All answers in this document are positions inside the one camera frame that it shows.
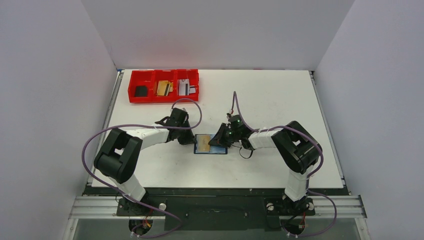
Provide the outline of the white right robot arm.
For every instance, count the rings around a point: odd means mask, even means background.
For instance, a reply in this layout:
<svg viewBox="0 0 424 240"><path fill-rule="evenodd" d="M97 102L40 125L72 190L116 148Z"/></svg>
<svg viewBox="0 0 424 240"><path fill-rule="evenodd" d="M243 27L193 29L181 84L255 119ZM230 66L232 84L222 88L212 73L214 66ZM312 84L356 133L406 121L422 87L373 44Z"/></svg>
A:
<svg viewBox="0 0 424 240"><path fill-rule="evenodd" d="M323 155L319 143L297 121L270 129L253 129L247 126L240 115L229 115L228 123L222 123L210 146L229 148L233 143L255 151L273 148L280 153L289 168L283 209L294 214L302 207L302 200L309 189L313 168Z"/></svg>

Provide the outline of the navy blue card holder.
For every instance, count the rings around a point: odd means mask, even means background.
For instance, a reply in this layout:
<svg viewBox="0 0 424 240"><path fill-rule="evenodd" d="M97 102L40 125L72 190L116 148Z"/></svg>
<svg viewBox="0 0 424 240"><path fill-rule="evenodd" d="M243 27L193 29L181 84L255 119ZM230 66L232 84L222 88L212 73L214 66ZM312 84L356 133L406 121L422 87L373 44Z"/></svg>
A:
<svg viewBox="0 0 424 240"><path fill-rule="evenodd" d="M194 144L194 150L193 153L194 154L203 154L203 155L226 155L228 153L228 149L225 147L219 147L219 146L210 146L210 151L209 152L198 152L197 147L198 147L198 135L209 135L209 134L196 134L196 141L197 143Z"/></svg>

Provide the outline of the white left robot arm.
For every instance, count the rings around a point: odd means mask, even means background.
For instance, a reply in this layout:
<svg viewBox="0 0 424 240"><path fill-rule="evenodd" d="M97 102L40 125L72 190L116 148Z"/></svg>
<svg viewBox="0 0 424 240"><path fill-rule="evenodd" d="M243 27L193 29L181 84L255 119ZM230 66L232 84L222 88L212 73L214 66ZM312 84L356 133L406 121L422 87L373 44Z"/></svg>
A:
<svg viewBox="0 0 424 240"><path fill-rule="evenodd" d="M136 215L143 215L149 210L149 201L145 198L147 191L135 176L140 152L175 139L180 145L196 143L190 129L189 115L180 108L173 108L170 116L148 128L128 131L118 127L111 129L94 159L94 167L109 177L125 197L132 198L129 208Z"/></svg>

